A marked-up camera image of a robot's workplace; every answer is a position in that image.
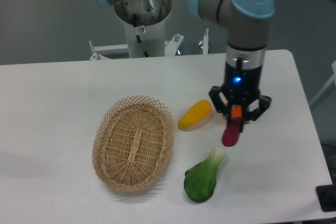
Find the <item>orange object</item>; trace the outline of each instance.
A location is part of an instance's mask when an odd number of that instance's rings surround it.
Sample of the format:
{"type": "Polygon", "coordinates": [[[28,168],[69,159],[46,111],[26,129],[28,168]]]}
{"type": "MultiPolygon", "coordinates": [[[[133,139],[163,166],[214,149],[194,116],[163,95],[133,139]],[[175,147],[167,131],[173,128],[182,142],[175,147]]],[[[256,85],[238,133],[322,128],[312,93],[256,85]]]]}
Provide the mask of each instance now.
{"type": "Polygon", "coordinates": [[[243,111],[241,110],[240,105],[233,105],[231,110],[231,118],[240,118],[243,116],[243,111]]]}

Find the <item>green vegetable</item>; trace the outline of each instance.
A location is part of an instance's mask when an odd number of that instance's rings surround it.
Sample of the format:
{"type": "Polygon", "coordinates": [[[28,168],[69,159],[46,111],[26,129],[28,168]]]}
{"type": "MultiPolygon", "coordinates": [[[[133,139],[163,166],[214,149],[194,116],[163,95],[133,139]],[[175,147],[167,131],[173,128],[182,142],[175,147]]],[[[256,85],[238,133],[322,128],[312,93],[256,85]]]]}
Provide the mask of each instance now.
{"type": "Polygon", "coordinates": [[[216,186],[218,166],[225,159],[225,148],[215,147],[206,160],[185,172],[184,190],[192,201],[202,203],[211,198],[216,186]]]}

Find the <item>gray wall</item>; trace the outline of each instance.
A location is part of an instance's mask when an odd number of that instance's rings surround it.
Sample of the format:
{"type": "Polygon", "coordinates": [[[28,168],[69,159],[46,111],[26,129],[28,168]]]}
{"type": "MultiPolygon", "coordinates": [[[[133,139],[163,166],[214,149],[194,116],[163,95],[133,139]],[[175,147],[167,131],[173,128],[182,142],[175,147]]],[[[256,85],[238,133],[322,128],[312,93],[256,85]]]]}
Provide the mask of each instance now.
{"type": "MultiPolygon", "coordinates": [[[[310,100],[332,75],[331,64],[336,60],[336,3],[277,0],[276,8],[268,49],[288,49],[293,53],[310,100]]],[[[184,54],[199,53],[197,43],[206,27],[211,52],[225,52],[227,31],[192,16],[186,0],[173,0],[166,39],[175,33],[184,35],[184,54]]],[[[96,46],[126,43],[122,25],[112,9],[101,10],[93,0],[0,0],[0,65],[87,60],[90,39],[96,46]]],[[[333,92],[312,112],[323,142],[336,140],[335,104],[333,92]]]]}

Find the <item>metal bracket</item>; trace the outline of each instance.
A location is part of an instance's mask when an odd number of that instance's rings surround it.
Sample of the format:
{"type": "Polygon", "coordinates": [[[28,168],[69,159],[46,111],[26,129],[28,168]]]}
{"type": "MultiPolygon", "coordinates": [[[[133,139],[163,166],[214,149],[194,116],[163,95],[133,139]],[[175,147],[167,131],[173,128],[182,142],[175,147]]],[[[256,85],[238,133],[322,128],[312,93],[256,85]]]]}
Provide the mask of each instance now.
{"type": "Polygon", "coordinates": [[[322,86],[322,88],[309,101],[309,107],[313,108],[317,102],[323,102],[336,88],[336,61],[331,65],[334,74],[322,86]]]}
{"type": "MultiPolygon", "coordinates": [[[[175,34],[170,41],[165,41],[165,56],[175,56],[178,52],[178,47],[184,39],[183,35],[175,34]]],[[[104,57],[103,55],[116,55],[116,54],[127,54],[128,47],[127,44],[124,45],[113,45],[113,46],[93,46],[92,40],[89,41],[91,49],[91,57],[89,60],[101,60],[101,59],[110,59],[104,57]]]]}

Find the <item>white table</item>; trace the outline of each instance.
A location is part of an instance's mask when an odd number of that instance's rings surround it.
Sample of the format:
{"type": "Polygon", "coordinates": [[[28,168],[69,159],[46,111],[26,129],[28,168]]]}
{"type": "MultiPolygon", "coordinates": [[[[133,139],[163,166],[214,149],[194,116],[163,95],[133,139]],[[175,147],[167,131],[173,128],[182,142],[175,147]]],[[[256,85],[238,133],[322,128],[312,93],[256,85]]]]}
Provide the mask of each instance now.
{"type": "Polygon", "coordinates": [[[262,94],[272,104],[245,125],[214,196],[191,202],[184,172],[225,128],[175,127],[170,163],[146,192],[111,191],[94,173],[96,131],[118,100],[144,94],[178,119],[223,82],[225,54],[0,66],[0,223],[270,223],[331,218],[315,187],[331,184],[292,54],[268,51],[262,94]]]}

